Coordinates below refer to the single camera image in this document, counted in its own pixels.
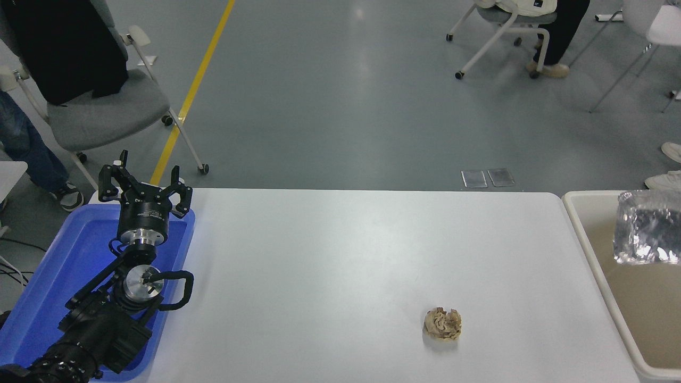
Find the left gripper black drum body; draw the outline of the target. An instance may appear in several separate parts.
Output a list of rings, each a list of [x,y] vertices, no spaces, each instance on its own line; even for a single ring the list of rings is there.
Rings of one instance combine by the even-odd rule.
[[[167,235],[171,209],[172,203],[167,198],[152,197],[150,201],[146,201],[132,192],[126,192],[121,196],[117,235],[136,229],[153,230],[160,235]]]

